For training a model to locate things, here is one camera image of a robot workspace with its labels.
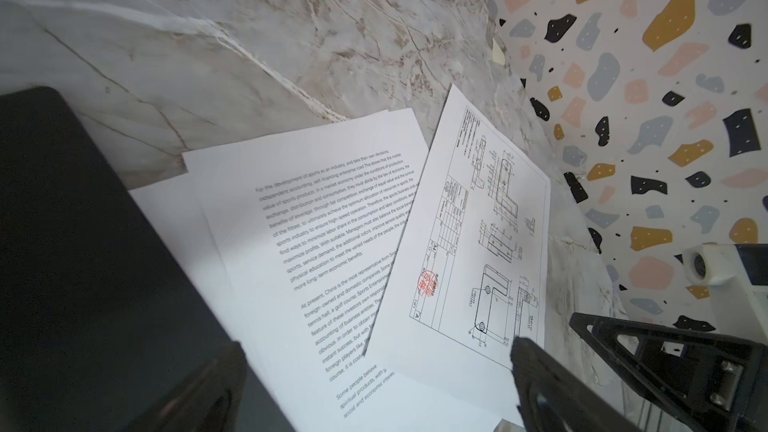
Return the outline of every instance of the screw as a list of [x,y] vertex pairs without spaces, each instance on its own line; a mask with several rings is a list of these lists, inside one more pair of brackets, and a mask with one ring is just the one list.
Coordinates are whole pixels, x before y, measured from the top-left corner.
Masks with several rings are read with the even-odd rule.
[[717,392],[710,394],[710,400],[712,400],[712,403],[715,405],[725,407],[725,399]]
[[729,362],[728,360],[723,360],[720,366],[723,368],[725,372],[731,372],[732,374],[736,373],[736,366],[731,362]]

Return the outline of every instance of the black object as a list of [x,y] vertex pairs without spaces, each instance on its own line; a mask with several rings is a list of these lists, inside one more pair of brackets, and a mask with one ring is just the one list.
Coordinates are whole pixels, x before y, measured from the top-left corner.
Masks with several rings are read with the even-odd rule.
[[514,338],[512,375],[527,432],[639,432],[531,339]]
[[233,342],[123,432],[232,432],[246,369],[243,349]]
[[[571,328],[639,396],[694,432],[768,430],[765,345],[579,313]],[[622,335],[638,340],[634,352]]]
[[[53,89],[0,97],[0,429],[126,427],[230,343]],[[292,430],[247,369],[240,430]]]

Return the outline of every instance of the black speckle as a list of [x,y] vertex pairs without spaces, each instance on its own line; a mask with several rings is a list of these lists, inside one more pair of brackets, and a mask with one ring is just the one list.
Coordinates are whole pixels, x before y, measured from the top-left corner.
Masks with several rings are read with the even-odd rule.
[[712,183],[712,179],[704,171],[699,171],[685,178],[692,187],[702,188]]
[[739,24],[728,36],[728,43],[740,49],[752,47],[752,24]]
[[672,325],[687,331],[711,332],[715,330],[715,328],[712,327],[709,322],[697,321],[690,317],[686,317],[685,315],[679,316],[677,318],[677,322]]
[[651,190],[667,195],[667,183],[661,180],[644,177],[630,177],[630,188],[633,194],[645,194]]
[[533,97],[531,97],[531,105],[533,106],[533,110],[536,111],[536,115],[539,119],[545,122],[549,120],[549,109],[547,109],[546,105],[534,99]]
[[728,131],[730,157],[760,150],[760,140],[757,139],[757,130],[752,120],[752,109],[737,110],[723,119],[723,123]]
[[584,190],[584,188],[581,186],[581,183],[579,183],[578,179],[572,172],[566,172],[563,174],[563,176],[565,177],[565,182],[568,184],[568,187],[571,188],[571,194],[573,194],[574,200],[577,204],[589,198],[587,191]]
[[589,228],[589,233],[592,235],[592,242],[594,242],[594,246],[598,248],[598,254],[602,254],[603,251],[600,250],[600,244],[603,243],[603,236],[600,235],[600,232],[594,230],[592,227]]
[[598,140],[598,145],[600,147],[605,147],[608,144],[608,140],[610,139],[610,127],[608,126],[608,116],[600,119],[600,122],[598,122],[598,124],[594,128],[594,132],[598,134],[598,137],[600,137],[600,139]]
[[552,19],[547,25],[547,35],[544,40],[552,43],[558,42],[563,38],[563,35],[568,32],[568,29],[576,22],[576,16],[571,14],[565,14],[559,19]]
[[667,104],[669,107],[675,107],[683,100],[685,100],[685,97],[675,91],[670,90],[661,101]]

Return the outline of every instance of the terrazzo wall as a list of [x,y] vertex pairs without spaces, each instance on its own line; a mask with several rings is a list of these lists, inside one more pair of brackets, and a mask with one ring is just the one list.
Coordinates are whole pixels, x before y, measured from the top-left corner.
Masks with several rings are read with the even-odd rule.
[[629,317],[716,330],[680,252],[768,242],[768,0],[486,0]]

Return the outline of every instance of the technical drawing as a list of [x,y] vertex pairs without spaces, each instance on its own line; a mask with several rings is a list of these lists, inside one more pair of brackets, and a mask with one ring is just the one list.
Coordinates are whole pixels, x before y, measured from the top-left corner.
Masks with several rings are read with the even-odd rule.
[[533,233],[536,230],[536,219],[535,218],[525,218],[525,227],[528,228],[528,231],[531,233],[531,237],[533,237]]
[[485,344],[488,337],[503,345],[511,340],[507,331],[512,299],[509,297],[509,280],[496,272],[490,265],[485,265],[479,289],[473,289],[472,295],[477,303],[475,327],[472,337],[480,344]]
[[495,200],[493,211],[509,223],[515,232],[518,231],[518,204],[509,196],[509,185],[514,174],[512,168],[514,162],[512,155],[504,151],[499,157],[496,152],[491,151],[491,157],[494,160],[494,166],[488,174],[488,195]]
[[504,229],[499,230],[495,224],[486,226],[484,221],[480,221],[480,245],[485,247],[491,254],[503,258],[512,263],[512,260],[522,260],[523,247],[512,240],[512,237],[504,233]]
[[480,178],[483,155],[485,155],[485,136],[477,141],[475,151],[472,154],[472,189],[485,188],[485,182]]
[[514,335],[536,340],[538,332],[538,297],[530,289],[528,278],[520,276],[518,302],[514,310]]
[[467,189],[447,176],[411,305],[411,318],[435,330],[439,330],[446,302],[467,196]]

